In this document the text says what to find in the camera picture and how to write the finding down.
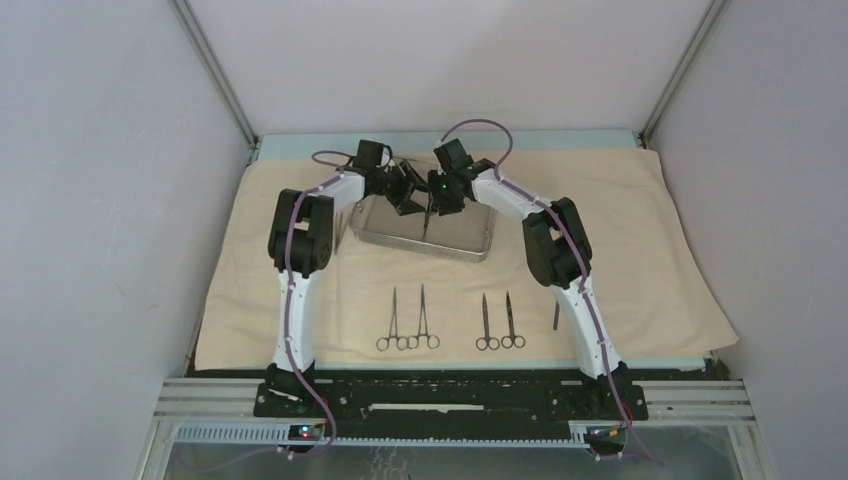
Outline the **metal hemostat clamp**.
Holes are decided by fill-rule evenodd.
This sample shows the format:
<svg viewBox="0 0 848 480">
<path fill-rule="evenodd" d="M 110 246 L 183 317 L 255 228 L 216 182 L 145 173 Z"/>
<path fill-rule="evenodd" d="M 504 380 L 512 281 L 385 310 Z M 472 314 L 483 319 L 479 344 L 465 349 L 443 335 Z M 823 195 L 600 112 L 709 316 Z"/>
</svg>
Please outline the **metal hemostat clamp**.
<svg viewBox="0 0 848 480">
<path fill-rule="evenodd" d="M 432 334 L 429 330 L 426 291 L 424 284 L 420 285 L 419 291 L 419 318 L 417 331 L 414 335 L 410 335 L 407 337 L 407 349 L 415 350 L 418 349 L 421 345 L 424 345 L 427 349 L 430 350 L 437 349 L 441 345 L 440 338 L 437 335 Z"/>
<path fill-rule="evenodd" d="M 402 336 L 399 333 L 396 288 L 393 288 L 392 292 L 388 332 L 376 340 L 375 346 L 380 352 L 385 352 L 392 346 L 394 346 L 398 351 L 406 351 L 410 349 L 409 338 L 407 336 Z"/>
</svg>

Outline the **beige cloth wrap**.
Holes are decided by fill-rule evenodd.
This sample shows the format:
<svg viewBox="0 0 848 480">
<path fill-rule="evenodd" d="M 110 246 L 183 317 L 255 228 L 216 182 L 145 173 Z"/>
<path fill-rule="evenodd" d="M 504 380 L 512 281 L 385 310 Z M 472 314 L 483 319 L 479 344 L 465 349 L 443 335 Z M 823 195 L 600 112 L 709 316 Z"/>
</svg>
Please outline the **beige cloth wrap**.
<svg viewBox="0 0 848 480">
<path fill-rule="evenodd" d="M 262 160 L 247 169 L 226 231 L 196 352 L 200 370 L 263 368 L 277 345 L 278 273 L 268 240 L 278 194 L 330 177 L 307 159 Z M 520 151 L 502 173 L 527 190 L 567 197 L 590 241 L 593 290 L 614 347 L 627 362 L 699 357 L 738 335 L 711 294 L 688 248 L 657 154 L 642 149 Z M 399 333 L 414 335 L 419 291 L 439 348 L 385 352 L 393 288 Z M 491 333 L 507 334 L 505 293 L 522 349 L 479 351 L 481 299 Z M 534 368 L 571 366 L 577 350 L 568 318 L 552 330 L 555 299 L 532 277 L 521 226 L 496 220 L 487 258 L 440 259 L 370 245 L 346 235 L 315 289 L 313 345 L 327 368 Z"/>
</svg>

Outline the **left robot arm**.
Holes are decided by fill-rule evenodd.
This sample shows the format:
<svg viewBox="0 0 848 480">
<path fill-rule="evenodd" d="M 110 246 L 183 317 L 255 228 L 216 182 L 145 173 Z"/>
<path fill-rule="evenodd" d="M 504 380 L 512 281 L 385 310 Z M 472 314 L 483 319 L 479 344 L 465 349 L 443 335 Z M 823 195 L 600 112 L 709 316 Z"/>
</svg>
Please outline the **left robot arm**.
<svg viewBox="0 0 848 480">
<path fill-rule="evenodd" d="M 370 196 L 383 197 L 401 216 L 421 213 L 412 200 L 427 184 L 390 146 L 361 140 L 357 152 L 334 167 L 329 179 L 306 190 L 279 192 L 268 240 L 268 254 L 280 283 L 280 321 L 272 364 L 294 378 L 282 384 L 277 402 L 292 416 L 304 416 L 316 403 L 315 388 L 304 382 L 315 362 L 313 289 L 334 253 L 337 213 Z"/>
</svg>

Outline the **metal surgical instrument tray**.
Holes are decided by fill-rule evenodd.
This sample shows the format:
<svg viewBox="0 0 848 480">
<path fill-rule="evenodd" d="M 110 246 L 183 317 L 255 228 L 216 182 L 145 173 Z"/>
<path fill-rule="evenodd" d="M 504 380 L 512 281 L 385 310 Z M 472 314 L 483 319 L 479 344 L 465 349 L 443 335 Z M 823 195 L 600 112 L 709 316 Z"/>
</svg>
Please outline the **metal surgical instrument tray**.
<svg viewBox="0 0 848 480">
<path fill-rule="evenodd" d="M 368 244 L 449 260 L 479 263 L 491 248 L 497 213 L 492 208 L 466 202 L 458 214 L 431 215 L 427 240 L 419 241 L 423 216 L 399 216 L 384 198 L 370 196 L 357 202 L 347 217 L 354 236 Z"/>
</svg>

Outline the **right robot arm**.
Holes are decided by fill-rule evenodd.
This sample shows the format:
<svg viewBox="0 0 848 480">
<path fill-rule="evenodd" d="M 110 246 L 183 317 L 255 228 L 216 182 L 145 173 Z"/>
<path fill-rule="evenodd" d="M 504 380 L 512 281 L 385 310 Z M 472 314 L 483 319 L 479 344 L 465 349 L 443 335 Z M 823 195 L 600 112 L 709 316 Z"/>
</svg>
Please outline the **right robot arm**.
<svg viewBox="0 0 848 480">
<path fill-rule="evenodd" d="M 622 403 L 615 373 L 625 364 L 594 295 L 592 248 L 574 202 L 567 197 L 554 201 L 521 187 L 490 160 L 473 160 L 457 139 L 439 144 L 434 153 L 439 169 L 428 174 L 428 184 L 438 214 L 459 213 L 469 200 L 521 223 L 528 269 L 568 316 L 578 368 L 594 381 L 581 392 L 583 408 L 596 418 L 610 416 Z"/>
</svg>

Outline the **metal surgical scissors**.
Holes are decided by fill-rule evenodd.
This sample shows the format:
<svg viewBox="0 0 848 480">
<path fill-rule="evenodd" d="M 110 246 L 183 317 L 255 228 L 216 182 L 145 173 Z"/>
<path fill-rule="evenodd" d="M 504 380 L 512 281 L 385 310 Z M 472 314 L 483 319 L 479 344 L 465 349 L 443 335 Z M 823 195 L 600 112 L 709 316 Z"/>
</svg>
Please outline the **metal surgical scissors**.
<svg viewBox="0 0 848 480">
<path fill-rule="evenodd" d="M 507 334 L 501 338 L 501 346 L 505 349 L 522 349 L 526 345 L 526 339 L 524 336 L 519 335 L 516 332 L 513 304 L 509 291 L 505 293 L 505 309 L 508 331 Z"/>
</svg>

